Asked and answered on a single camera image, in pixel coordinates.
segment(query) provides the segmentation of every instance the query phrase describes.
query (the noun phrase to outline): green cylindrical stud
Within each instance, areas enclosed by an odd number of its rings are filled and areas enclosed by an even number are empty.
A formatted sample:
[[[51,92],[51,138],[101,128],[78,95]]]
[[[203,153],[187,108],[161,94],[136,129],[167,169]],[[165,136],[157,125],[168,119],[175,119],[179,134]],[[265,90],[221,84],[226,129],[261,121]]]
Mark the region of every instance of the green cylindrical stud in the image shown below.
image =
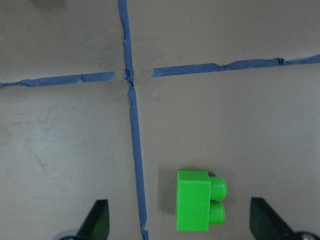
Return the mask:
[[[214,201],[222,201],[227,196],[227,183],[221,177],[211,176],[211,196]]]
[[[225,221],[225,207],[221,202],[210,201],[209,224],[219,225]]]

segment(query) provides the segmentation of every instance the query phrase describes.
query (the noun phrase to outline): blue tape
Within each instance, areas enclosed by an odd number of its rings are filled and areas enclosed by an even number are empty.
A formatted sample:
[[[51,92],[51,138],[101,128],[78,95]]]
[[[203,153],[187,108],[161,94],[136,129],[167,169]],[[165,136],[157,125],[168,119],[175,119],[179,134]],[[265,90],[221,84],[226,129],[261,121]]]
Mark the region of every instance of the blue tape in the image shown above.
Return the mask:
[[[251,59],[251,60],[235,61],[227,65],[219,65],[216,63],[206,63],[206,64],[199,64],[199,65],[160,67],[160,68],[153,69],[153,77],[165,77],[165,76],[173,76],[173,75],[211,73],[211,72],[221,72],[221,71],[230,71],[230,70],[269,68],[269,67],[277,67],[277,66],[315,64],[315,63],[320,63],[320,54],[311,56],[311,57],[288,60],[288,61],[284,60],[283,58]]]
[[[52,86],[61,84],[75,84],[79,80],[85,83],[89,82],[100,82],[107,81],[116,76],[116,72],[97,72],[97,73],[87,73],[87,74],[77,74],[77,75],[67,75],[67,76],[52,76],[52,77],[41,77],[37,79],[25,79],[16,82],[0,82],[0,88],[7,86],[27,86],[27,87],[42,87],[42,86]]]
[[[127,0],[118,0],[118,6],[119,6],[119,15],[120,15],[120,19],[123,26],[123,32],[124,32],[124,37],[123,37],[124,60],[125,60],[124,77],[130,84],[128,96],[129,96],[129,102],[130,102],[130,124],[131,124],[131,135],[132,135],[136,192],[137,192],[137,198],[138,198],[138,210],[139,210],[139,219],[140,219],[140,231],[142,233],[143,240],[148,240],[149,239],[148,231],[145,230],[145,225],[147,222],[147,207],[146,207],[146,196],[145,196],[144,172],[143,172],[143,166],[142,166],[137,96],[136,96],[136,89],[134,85],[134,69],[132,65],[132,56],[131,56],[131,39],[130,39],[130,26],[129,26]]]

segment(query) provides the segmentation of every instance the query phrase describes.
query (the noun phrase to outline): green toy brick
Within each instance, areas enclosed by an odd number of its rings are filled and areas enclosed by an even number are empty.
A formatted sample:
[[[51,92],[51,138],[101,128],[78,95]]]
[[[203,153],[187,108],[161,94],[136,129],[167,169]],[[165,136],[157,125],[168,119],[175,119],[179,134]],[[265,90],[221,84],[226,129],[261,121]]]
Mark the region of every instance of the green toy brick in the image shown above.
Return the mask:
[[[179,170],[176,194],[178,231],[208,231],[209,224],[225,220],[225,208],[216,202],[227,195],[227,184],[222,178],[210,177],[206,171]]]

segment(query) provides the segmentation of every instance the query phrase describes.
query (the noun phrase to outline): gray surface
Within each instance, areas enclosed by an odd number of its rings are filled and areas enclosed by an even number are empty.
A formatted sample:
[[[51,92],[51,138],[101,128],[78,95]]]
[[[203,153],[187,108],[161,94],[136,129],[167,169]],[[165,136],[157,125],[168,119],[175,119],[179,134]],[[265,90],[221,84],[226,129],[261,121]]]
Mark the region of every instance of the gray surface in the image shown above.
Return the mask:
[[[78,229],[97,199],[108,239],[141,238],[127,91],[119,78],[0,88],[0,239]]]
[[[123,71],[117,0],[1,0],[0,82]]]
[[[251,197],[320,235],[320,65],[152,78],[135,72],[151,240],[253,239]],[[225,223],[177,232],[177,170],[228,184]]]
[[[317,0],[130,0],[134,69],[320,54]]]

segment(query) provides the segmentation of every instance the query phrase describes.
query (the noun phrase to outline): green block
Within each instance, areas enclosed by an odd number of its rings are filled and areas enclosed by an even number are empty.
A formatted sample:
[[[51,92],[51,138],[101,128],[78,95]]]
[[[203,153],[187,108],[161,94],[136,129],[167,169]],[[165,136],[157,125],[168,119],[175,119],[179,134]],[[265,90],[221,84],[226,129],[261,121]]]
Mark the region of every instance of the green block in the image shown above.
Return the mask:
[[[208,231],[209,224],[222,224],[225,208],[217,201],[227,195],[227,184],[206,171],[179,170],[176,192],[176,229]]]

